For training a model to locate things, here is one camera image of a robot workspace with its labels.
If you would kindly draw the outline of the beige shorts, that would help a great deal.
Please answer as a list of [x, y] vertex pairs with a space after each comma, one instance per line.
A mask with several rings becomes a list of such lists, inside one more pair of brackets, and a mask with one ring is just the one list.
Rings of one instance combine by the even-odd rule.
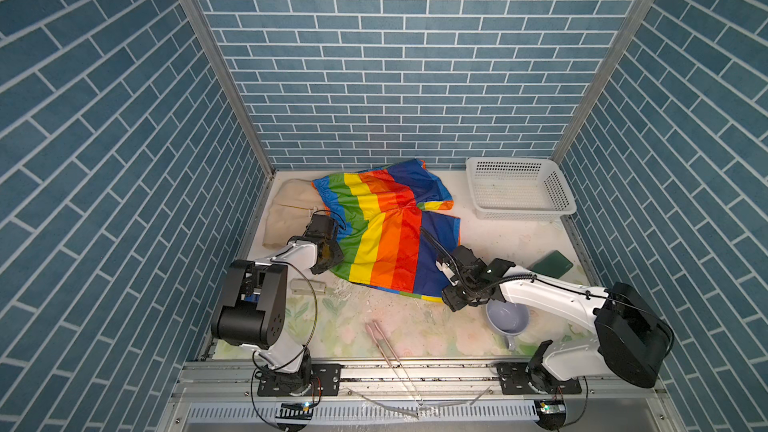
[[268, 249], [284, 246], [291, 237], [302, 235], [312, 215], [324, 209], [325, 204], [311, 181], [286, 181], [267, 208], [262, 245]]

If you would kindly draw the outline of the rainbow coloured shorts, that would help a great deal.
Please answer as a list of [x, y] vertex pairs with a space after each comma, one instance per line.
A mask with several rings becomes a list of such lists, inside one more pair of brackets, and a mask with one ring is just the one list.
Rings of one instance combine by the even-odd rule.
[[340, 223], [343, 253], [330, 271], [342, 280], [439, 302], [450, 282], [437, 267], [436, 239], [448, 252], [460, 245], [454, 200], [424, 161], [410, 159], [313, 181], [326, 210]]

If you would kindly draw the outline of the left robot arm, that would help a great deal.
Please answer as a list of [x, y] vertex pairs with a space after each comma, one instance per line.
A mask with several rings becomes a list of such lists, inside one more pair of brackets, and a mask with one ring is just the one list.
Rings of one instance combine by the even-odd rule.
[[314, 213], [305, 232], [275, 254], [255, 261], [236, 260], [227, 271], [211, 320], [212, 337], [251, 350], [277, 375], [304, 379], [311, 369], [307, 344], [283, 331], [287, 318], [289, 273], [308, 280], [341, 264], [337, 240], [341, 220]]

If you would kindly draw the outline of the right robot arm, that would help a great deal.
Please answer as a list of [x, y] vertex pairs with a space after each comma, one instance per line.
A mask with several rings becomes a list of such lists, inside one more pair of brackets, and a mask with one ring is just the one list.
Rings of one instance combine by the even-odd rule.
[[532, 307], [580, 326], [585, 339], [543, 341], [526, 366], [528, 382], [553, 393], [578, 377], [614, 375], [650, 389], [674, 345], [674, 332], [630, 285], [578, 285], [542, 276], [516, 263], [485, 263], [460, 246], [440, 251], [436, 264], [449, 280], [442, 300], [451, 311], [506, 302]]

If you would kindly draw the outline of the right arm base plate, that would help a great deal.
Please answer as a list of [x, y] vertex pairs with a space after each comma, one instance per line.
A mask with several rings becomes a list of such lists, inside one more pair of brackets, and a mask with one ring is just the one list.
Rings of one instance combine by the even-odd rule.
[[558, 381], [543, 368], [533, 372], [526, 362], [505, 361], [494, 364], [503, 395], [580, 395], [578, 379]]

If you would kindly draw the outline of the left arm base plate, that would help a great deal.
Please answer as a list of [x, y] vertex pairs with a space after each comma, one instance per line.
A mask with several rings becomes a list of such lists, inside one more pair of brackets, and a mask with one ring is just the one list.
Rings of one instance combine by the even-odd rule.
[[274, 372], [259, 367], [256, 373], [258, 386], [254, 390], [259, 397], [289, 397], [307, 395], [315, 386], [319, 387], [316, 395], [333, 397], [339, 392], [342, 369], [336, 363], [302, 365], [294, 373]]

